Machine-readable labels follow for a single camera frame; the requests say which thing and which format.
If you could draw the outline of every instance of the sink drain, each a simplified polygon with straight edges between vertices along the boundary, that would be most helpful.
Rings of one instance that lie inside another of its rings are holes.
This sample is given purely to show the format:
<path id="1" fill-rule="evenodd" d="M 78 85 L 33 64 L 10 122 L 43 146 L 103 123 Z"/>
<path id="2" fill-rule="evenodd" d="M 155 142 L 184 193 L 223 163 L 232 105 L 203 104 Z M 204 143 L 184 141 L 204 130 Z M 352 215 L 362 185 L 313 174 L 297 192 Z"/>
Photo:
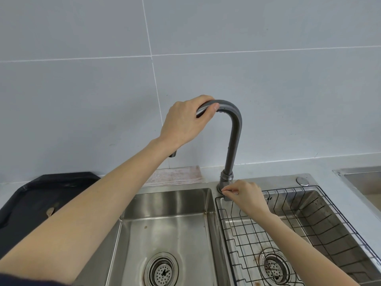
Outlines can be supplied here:
<path id="1" fill-rule="evenodd" d="M 174 286 L 179 275 L 175 257 L 167 252 L 154 255 L 144 271 L 145 286 Z"/>
<path id="2" fill-rule="evenodd" d="M 260 253 L 259 263 L 261 274 L 270 285 L 295 284 L 295 271 L 281 251 L 273 248 L 264 249 Z"/>

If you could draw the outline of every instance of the person's right hand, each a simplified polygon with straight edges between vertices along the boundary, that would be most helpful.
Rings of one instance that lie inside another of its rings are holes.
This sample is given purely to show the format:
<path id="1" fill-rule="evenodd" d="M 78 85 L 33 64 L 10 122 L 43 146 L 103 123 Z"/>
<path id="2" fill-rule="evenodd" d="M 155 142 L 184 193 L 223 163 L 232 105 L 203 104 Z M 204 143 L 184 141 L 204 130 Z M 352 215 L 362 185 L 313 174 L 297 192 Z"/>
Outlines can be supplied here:
<path id="1" fill-rule="evenodd" d="M 229 197 L 257 223 L 272 215 L 261 188 L 256 183 L 237 180 L 235 183 L 224 187 L 222 194 Z"/>
<path id="2" fill-rule="evenodd" d="M 209 95 L 200 95 L 191 100 L 176 102 L 165 118 L 160 139 L 171 145 L 173 151 L 194 139 L 212 119 L 219 109 L 219 104 L 210 105 L 199 118 L 196 117 L 196 111 L 200 105 L 213 99 Z"/>

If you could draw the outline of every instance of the gray faucet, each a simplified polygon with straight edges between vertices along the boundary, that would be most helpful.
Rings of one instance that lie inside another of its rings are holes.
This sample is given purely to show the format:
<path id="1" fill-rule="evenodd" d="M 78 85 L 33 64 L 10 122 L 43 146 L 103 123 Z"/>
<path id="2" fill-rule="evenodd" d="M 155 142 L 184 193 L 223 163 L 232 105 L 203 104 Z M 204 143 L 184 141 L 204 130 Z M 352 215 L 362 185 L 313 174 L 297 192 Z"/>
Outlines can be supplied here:
<path id="1" fill-rule="evenodd" d="M 217 190 L 221 192 L 222 188 L 231 183 L 233 180 L 233 165 L 234 159 L 236 158 L 239 138 L 241 136 L 242 116 L 237 106 L 226 100 L 210 100 L 205 102 L 197 109 L 196 116 L 200 117 L 203 115 L 208 106 L 213 103 L 219 103 L 219 109 L 217 112 L 225 112 L 232 119 L 232 130 L 230 133 L 229 147 L 227 148 L 225 169 L 221 172 L 219 183 L 217 185 Z M 176 152 L 171 154 L 169 157 L 174 157 L 175 155 Z"/>

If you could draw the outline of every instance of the dish towel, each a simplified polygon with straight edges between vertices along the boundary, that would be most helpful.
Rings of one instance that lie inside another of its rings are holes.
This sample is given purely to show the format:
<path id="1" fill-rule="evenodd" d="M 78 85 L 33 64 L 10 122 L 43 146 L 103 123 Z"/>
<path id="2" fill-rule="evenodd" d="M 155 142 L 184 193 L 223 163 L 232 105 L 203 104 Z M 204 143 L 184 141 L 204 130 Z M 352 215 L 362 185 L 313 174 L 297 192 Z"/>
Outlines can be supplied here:
<path id="1" fill-rule="evenodd" d="M 200 167 L 163 168 L 156 170 L 143 186 L 171 186 L 202 182 Z"/>

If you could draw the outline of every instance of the sleeve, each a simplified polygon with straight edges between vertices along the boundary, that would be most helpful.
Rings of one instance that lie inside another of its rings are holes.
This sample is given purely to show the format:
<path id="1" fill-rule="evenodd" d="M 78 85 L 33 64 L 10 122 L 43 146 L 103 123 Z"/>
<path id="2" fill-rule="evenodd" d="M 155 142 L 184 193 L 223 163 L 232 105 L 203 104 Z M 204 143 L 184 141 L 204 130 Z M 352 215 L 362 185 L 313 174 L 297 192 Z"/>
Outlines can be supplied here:
<path id="1" fill-rule="evenodd" d="M 55 281 L 36 281 L 0 274 L 1 286 L 66 286 Z"/>

